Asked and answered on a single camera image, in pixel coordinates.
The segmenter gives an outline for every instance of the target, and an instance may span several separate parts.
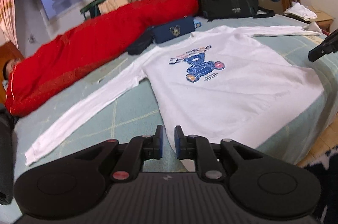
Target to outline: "tile floor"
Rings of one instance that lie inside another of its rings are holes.
[[[311,150],[307,156],[298,163],[298,166],[303,167],[307,163],[311,162],[313,159],[322,155],[325,151],[328,151],[330,148],[338,145],[338,114],[336,115],[333,123],[327,127],[325,131],[318,137],[315,144],[312,146]]]

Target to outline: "black hair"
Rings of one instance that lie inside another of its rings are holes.
[[[7,78],[7,76],[6,76],[6,67],[7,67],[9,61],[10,61],[10,60],[8,60],[8,61],[5,63],[5,65],[3,66],[3,69],[2,69],[3,78],[4,78],[5,80],[8,80],[8,78]]]

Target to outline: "long-sleeve shirt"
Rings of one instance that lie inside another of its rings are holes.
[[[231,138],[256,148],[305,111],[323,86],[313,69],[292,66],[252,37],[319,34],[306,29],[220,26],[172,46],[156,46],[66,111],[29,148],[26,164],[51,152],[145,78],[173,148],[176,125],[210,142]]]

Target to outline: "red quilt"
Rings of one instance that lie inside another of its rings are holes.
[[[25,116],[126,51],[147,27],[195,15],[197,0],[140,0],[58,35],[20,62],[9,78],[8,111]]]

